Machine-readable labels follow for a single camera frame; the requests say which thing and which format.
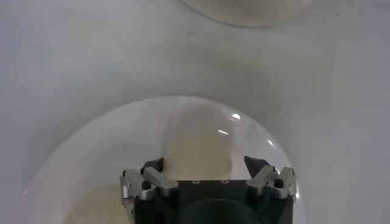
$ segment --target beige object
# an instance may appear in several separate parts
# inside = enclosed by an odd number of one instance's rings
[[[199,13],[223,23],[270,26],[303,10],[311,0],[182,0]]]
[[[173,140],[164,155],[164,174],[175,180],[229,179],[232,162],[222,138],[197,133]]]

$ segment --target silver bracket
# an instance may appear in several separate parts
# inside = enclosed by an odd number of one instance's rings
[[[258,196],[264,194],[264,189],[268,187],[271,181],[274,181],[278,173],[273,166],[265,165],[252,179],[246,181],[249,187],[256,189]]]
[[[125,170],[121,175],[122,205],[127,210],[130,222],[134,221],[134,198],[149,201],[155,196],[155,186],[135,170]]]
[[[284,167],[280,174],[272,166],[264,166],[255,177],[246,181],[246,184],[256,189],[257,195],[263,195],[265,189],[270,189],[271,197],[296,199],[296,175],[292,168]]]
[[[271,195],[274,198],[286,198],[292,196],[296,199],[297,183],[296,175],[292,168],[284,167],[279,176],[271,185]]]
[[[177,190],[179,186],[178,182],[169,179],[153,167],[145,168],[143,177],[156,185],[161,195],[165,197],[170,197],[173,191]]]

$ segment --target white surface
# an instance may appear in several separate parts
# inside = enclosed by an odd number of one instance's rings
[[[176,0],[0,3],[0,217],[71,133],[121,105],[213,99],[262,124],[299,173],[308,223],[390,222],[387,0],[317,0],[238,29]]]
[[[194,138],[199,140],[199,132],[207,134],[207,141],[201,139],[201,147],[208,149],[207,152],[188,142]],[[212,153],[215,142],[224,143],[224,149],[219,150],[225,150],[232,160],[228,176],[234,180],[250,178],[244,156],[266,159],[278,170],[291,167],[272,136],[239,111],[192,97],[142,100],[95,119],[60,145],[24,193],[20,213],[22,223],[62,224],[86,194],[107,186],[119,186],[123,170],[138,170],[147,160],[161,158],[166,150],[172,150],[172,143],[176,141],[181,141],[181,146],[197,150],[181,149],[186,154],[181,157],[186,161],[186,166],[181,167],[186,173],[185,178],[210,180],[221,177],[221,173],[215,170],[218,166],[225,166],[226,161],[221,160],[221,152]],[[202,159],[193,164],[189,156]],[[165,162],[170,166],[178,163]],[[208,169],[208,175],[194,174],[193,170],[201,169],[200,166]],[[171,178],[183,177],[181,172],[172,172],[171,169],[168,172]],[[297,199],[295,208],[295,223],[305,224],[302,198]]]
[[[270,26],[290,19],[311,0],[181,0],[195,11],[223,23]]]

